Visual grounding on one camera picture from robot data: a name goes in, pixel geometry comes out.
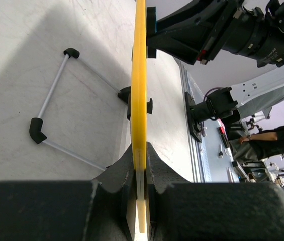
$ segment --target yellow stick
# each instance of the yellow stick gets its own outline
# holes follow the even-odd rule
[[[146,169],[146,3],[136,1],[131,83],[131,141],[136,171],[140,232],[145,232],[144,172]]]

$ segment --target person's arm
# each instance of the person's arm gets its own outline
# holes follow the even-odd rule
[[[250,140],[256,140],[256,141],[277,141],[278,140],[278,134],[277,132],[266,132],[266,133],[260,133],[260,134],[253,134],[251,137],[241,137],[239,139],[240,143],[248,142]]]

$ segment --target person's hand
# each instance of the person's hand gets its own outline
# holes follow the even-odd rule
[[[242,143],[244,143],[244,142],[248,142],[248,141],[250,141],[250,140],[249,140],[249,138],[248,138],[248,137],[246,137],[246,136],[244,136],[244,137],[240,137],[240,138],[239,138],[239,142],[240,142],[240,144],[242,144]]]

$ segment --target yellow object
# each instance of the yellow object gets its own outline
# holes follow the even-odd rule
[[[136,171],[140,232],[145,232],[144,173],[146,169],[146,3],[136,1],[131,83],[131,141]]]

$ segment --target black shirt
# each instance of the black shirt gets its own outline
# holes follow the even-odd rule
[[[277,141],[249,141],[257,153],[258,159],[264,159],[275,155],[284,154],[284,126],[274,130],[262,131],[261,133],[276,132],[278,135]]]

